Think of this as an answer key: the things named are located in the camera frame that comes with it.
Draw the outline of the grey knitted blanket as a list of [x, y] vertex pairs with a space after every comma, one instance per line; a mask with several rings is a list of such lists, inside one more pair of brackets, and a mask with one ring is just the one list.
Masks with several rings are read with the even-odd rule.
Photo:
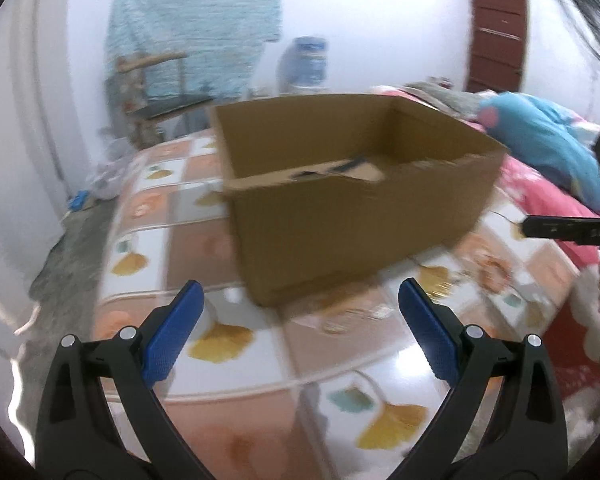
[[428, 81], [406, 84], [402, 90], [425, 101], [440, 112], [469, 120], [475, 118], [483, 97], [477, 93], [448, 89]]

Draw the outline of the ginkgo pattern tablecloth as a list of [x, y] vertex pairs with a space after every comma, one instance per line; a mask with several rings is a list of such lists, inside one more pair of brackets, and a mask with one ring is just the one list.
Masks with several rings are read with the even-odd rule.
[[204, 312], [156, 393], [220, 479], [383, 479], [448, 391], [398, 310], [406, 278], [490, 336], [543, 333], [579, 270], [557, 242], [530, 240], [498, 186], [474, 229], [377, 274], [279, 308], [237, 271], [212, 132], [134, 156], [104, 257], [93, 335], [114, 336], [189, 280]]

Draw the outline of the teal patterned wall cloth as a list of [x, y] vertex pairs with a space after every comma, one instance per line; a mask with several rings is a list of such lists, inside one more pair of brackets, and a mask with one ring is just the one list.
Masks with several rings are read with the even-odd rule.
[[107, 72], [119, 56], [184, 51], [186, 87], [238, 99], [264, 47], [282, 36], [282, 0], [114, 0]]

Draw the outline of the dark red wooden door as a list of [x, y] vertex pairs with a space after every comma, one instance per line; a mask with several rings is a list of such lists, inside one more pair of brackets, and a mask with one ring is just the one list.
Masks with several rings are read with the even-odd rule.
[[465, 89], [518, 92], [527, 53], [528, 0], [472, 0]]

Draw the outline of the blue plush pillow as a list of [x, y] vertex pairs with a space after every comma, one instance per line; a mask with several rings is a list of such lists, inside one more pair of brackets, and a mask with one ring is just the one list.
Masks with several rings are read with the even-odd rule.
[[600, 164], [579, 138], [580, 116], [525, 93], [483, 100], [478, 122], [510, 154], [600, 214]]

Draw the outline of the brown cardboard box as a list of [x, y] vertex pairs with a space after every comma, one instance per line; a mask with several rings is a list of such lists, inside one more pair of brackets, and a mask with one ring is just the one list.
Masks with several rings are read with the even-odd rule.
[[[400, 96], [316, 94], [211, 115], [238, 268], [252, 300], [281, 304], [459, 240], [490, 200], [506, 148]], [[365, 157], [384, 175], [294, 180]]]

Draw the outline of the wooden chair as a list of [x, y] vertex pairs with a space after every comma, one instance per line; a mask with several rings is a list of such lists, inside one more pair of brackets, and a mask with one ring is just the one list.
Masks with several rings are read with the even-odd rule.
[[164, 141], [159, 125], [169, 119], [203, 110], [213, 98], [208, 91], [186, 87], [184, 51], [159, 54], [136, 52], [114, 62], [114, 84], [120, 108], [134, 148], [143, 150]]

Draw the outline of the pink strap smart watch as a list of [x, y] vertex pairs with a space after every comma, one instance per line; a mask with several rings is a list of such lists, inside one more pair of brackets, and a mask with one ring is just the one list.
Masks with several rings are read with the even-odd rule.
[[290, 178], [294, 180], [306, 178], [321, 178], [328, 176], [343, 176], [363, 181], [376, 181], [384, 175], [365, 157], [337, 160], [336, 162], [321, 162], [306, 168], [291, 171]]

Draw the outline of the pink floral blanket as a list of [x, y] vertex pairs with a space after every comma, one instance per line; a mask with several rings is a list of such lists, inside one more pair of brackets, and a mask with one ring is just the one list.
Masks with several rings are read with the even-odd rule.
[[[424, 104], [424, 101], [409, 96], [396, 87], [370, 87], [370, 93], [381, 94], [382, 96], [400, 96]], [[509, 155], [505, 157], [501, 166], [497, 186], [527, 214], [600, 218], [600, 214], [588, 209], [576, 198], [546, 180], [535, 169]], [[600, 250], [594, 246], [577, 245], [573, 242], [561, 242], [560, 240], [558, 240], [557, 245], [579, 270], [587, 266], [600, 264]]]

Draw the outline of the white plastic bag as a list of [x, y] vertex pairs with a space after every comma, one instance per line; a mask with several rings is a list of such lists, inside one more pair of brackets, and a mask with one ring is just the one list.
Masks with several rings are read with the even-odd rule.
[[134, 146], [127, 138], [117, 138], [108, 143], [105, 159], [87, 179], [88, 190], [96, 200], [113, 200], [120, 195], [134, 155]]

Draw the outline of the water dispenser with bottle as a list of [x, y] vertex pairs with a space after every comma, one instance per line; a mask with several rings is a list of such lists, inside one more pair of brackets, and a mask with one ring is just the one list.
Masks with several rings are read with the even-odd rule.
[[324, 93], [327, 77], [327, 40], [301, 36], [291, 41], [277, 65], [277, 90], [282, 96]]

